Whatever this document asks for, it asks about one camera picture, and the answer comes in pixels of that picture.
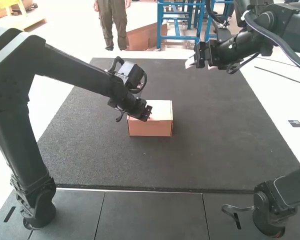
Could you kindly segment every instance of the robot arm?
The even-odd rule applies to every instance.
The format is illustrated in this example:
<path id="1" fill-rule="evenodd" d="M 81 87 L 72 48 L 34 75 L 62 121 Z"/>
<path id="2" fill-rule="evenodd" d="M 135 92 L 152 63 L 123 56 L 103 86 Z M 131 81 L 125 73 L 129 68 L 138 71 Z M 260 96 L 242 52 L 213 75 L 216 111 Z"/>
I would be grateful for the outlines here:
<path id="1" fill-rule="evenodd" d="M 217 40 L 199 42 L 186 65 L 236 72 L 234 64 L 250 55 L 270 56 L 279 46 L 300 68 L 300 3 L 273 4 L 272 0 L 235 0 L 237 24 L 243 29 L 232 36 L 227 29 L 216 29 Z M 285 232 L 289 217 L 300 206 L 300 170 L 260 183 L 254 189 L 253 222 L 265 235 L 279 238 Z"/>
<path id="2" fill-rule="evenodd" d="M 235 0 L 240 33 L 232 36 L 227 29 L 216 29 L 217 40 L 200 42 L 188 65 L 230 70 L 252 54 L 270 56 L 279 46 L 300 68 L 300 3 L 273 4 L 272 0 Z"/>
<path id="3" fill-rule="evenodd" d="M 116 72 L 118 62 L 121 68 Z M 0 28 L 0 150 L 12 171 L 10 182 L 28 229 L 44 227 L 56 212 L 52 203 L 56 185 L 29 120 L 28 94 L 35 75 L 109 97 L 109 106 L 141 121 L 147 121 L 152 109 L 140 98 L 147 75 L 138 65 L 117 57 L 104 71 L 55 49 L 36 35 Z"/>

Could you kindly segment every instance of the black cable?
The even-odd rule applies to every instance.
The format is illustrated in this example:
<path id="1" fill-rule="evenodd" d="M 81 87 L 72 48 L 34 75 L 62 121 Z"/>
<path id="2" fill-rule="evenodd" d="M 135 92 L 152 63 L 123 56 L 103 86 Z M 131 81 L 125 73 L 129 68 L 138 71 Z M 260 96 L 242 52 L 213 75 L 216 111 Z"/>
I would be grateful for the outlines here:
<path id="1" fill-rule="evenodd" d="M 292 64 L 289 64 L 289 63 L 285 63 L 285 62 L 282 62 L 282 61 L 277 61 L 277 60 L 273 60 L 273 59 L 269 59 L 269 58 L 264 58 L 264 57 L 257 57 L 257 59 L 263 59 L 263 60 L 268 60 L 268 61 L 272 61 L 272 62 L 276 62 L 276 63 L 280 63 L 280 64 L 285 64 L 285 65 L 289 65 L 291 67 L 295 67 L 297 68 L 296 65 L 292 65 Z"/>
<path id="2" fill-rule="evenodd" d="M 140 89 L 130 89 L 129 90 L 132 94 L 138 94 L 145 88 L 145 86 L 148 82 L 148 76 L 145 72 L 143 72 L 143 77 L 144 77 L 144 82 L 143 82 L 142 87 Z"/>
<path id="3" fill-rule="evenodd" d="M 235 74 L 236 72 L 238 72 L 238 70 L 240 68 L 242 68 L 244 65 L 246 65 L 247 63 L 251 62 L 253 59 L 255 59 L 256 57 L 258 57 L 260 53 L 257 52 L 255 53 L 252 57 L 250 57 L 248 60 L 244 61 L 243 63 L 239 64 L 238 66 L 234 67 L 235 63 L 230 64 L 227 69 L 226 69 L 226 73 L 227 74 Z"/>
<path id="4" fill-rule="evenodd" d="M 116 66 L 117 66 L 117 63 L 120 63 L 121 66 L 125 63 L 125 61 L 117 56 L 113 61 L 112 61 L 112 64 L 111 64 L 111 67 L 109 68 L 108 72 L 111 73 L 111 72 L 114 72 L 115 69 L 116 69 Z"/>
<path id="5" fill-rule="evenodd" d="M 212 17 L 213 20 L 215 20 L 216 22 L 223 24 L 225 21 L 222 21 L 221 19 L 219 19 L 211 10 L 211 1 L 210 0 L 206 0 L 205 1 L 205 9 L 206 12 L 208 13 L 208 15 L 210 15 L 210 17 Z"/>
<path id="6" fill-rule="evenodd" d="M 274 71 L 270 71 L 270 70 L 267 70 L 267 69 L 264 69 L 264 68 L 261 68 L 261 67 L 258 67 L 258 66 L 254 66 L 254 67 L 255 67 L 256 69 L 260 69 L 260 70 L 266 71 L 266 72 L 268 72 L 268 73 L 278 75 L 278 76 L 280 76 L 280 77 L 282 77 L 282 78 L 285 78 L 285 79 L 288 79 L 288 80 L 290 80 L 290 81 L 293 81 L 293 82 L 296 82 L 296 83 L 300 84 L 300 81 L 294 80 L 294 79 L 292 79 L 292 78 L 290 78 L 290 77 L 287 77 L 287 76 L 283 76 L 283 75 L 281 75 L 281 74 L 279 74 L 279 73 L 276 73 L 276 72 L 274 72 Z"/>
<path id="7" fill-rule="evenodd" d="M 257 31 L 258 33 L 262 34 L 263 36 L 265 36 L 266 38 L 270 39 L 275 44 L 277 44 L 282 49 L 282 51 L 287 55 L 287 57 L 300 68 L 300 57 L 295 53 L 295 51 L 293 51 L 293 49 L 288 45 L 286 41 L 284 41 L 281 37 L 274 34 L 273 32 L 255 23 L 253 19 L 253 13 L 251 13 L 250 11 L 244 15 L 244 19 L 245 22 L 253 30 Z"/>

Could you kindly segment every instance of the blue metal rack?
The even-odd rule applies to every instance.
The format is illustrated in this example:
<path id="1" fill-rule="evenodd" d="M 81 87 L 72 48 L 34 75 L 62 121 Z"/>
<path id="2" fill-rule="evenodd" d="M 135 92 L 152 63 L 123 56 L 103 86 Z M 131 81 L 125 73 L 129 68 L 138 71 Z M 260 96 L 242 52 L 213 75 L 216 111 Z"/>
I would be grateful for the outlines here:
<path id="1" fill-rule="evenodd" d="M 182 2 L 164 2 L 164 0 L 157 1 L 157 49 L 161 48 L 161 40 L 189 40 L 194 41 L 196 44 L 200 41 L 200 32 L 202 29 L 202 22 L 204 18 L 204 10 L 200 11 L 199 17 L 198 12 L 196 12 L 195 18 L 197 18 L 197 30 L 196 36 L 181 36 L 179 29 L 179 20 L 187 21 L 187 29 L 191 29 L 192 17 L 193 17 L 193 9 L 194 6 L 198 9 L 205 8 L 205 0 L 182 0 Z M 164 12 L 164 6 L 172 6 L 173 11 Z M 182 6 L 182 11 L 178 11 L 176 6 Z M 180 16 L 165 16 L 165 15 L 184 15 L 184 17 Z M 175 35 L 169 36 L 161 36 L 161 25 L 164 20 L 173 20 Z"/>
<path id="2" fill-rule="evenodd" d="M 229 12 L 230 12 L 230 4 L 233 4 L 233 0 L 211 0 L 211 10 L 214 10 L 215 7 L 215 3 L 219 3 L 219 4 L 227 4 L 226 5 L 226 9 L 225 9 L 225 14 L 222 16 L 222 18 L 224 20 L 226 20 L 229 16 Z M 211 28 L 211 24 L 212 24 L 212 17 L 209 16 L 208 17 L 208 22 L 207 22 L 207 26 L 206 26 L 206 30 L 205 30 L 205 34 L 204 34 L 204 41 L 207 42 L 210 38 L 216 38 L 217 35 L 210 33 L 210 28 Z"/>

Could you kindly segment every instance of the brown cardboard box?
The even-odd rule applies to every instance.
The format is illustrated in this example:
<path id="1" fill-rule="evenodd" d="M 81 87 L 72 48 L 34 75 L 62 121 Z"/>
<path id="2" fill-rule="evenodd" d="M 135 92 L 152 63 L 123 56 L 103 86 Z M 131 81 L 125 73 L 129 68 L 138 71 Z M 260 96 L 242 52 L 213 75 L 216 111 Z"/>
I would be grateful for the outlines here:
<path id="1" fill-rule="evenodd" d="M 168 34 L 168 24 L 161 25 L 161 36 Z M 146 51 L 157 46 L 157 23 L 139 27 L 126 33 L 127 51 Z"/>
<path id="2" fill-rule="evenodd" d="M 146 102 L 152 106 L 152 114 L 147 121 L 140 121 L 128 116 L 129 136 L 171 137 L 174 121 L 172 101 L 147 100 Z"/>

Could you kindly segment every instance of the person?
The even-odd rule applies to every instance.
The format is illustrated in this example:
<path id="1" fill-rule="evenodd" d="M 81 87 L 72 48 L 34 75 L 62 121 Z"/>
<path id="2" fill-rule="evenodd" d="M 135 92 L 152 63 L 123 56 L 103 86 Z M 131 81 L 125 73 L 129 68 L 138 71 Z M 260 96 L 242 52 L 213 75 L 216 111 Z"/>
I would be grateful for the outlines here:
<path id="1" fill-rule="evenodd" d="M 106 50 L 114 49 L 112 34 L 113 22 L 118 32 L 118 46 L 121 51 L 127 49 L 127 13 L 126 9 L 131 5 L 131 0 L 95 0 L 94 10 L 99 12 L 100 24 L 105 40 Z"/>

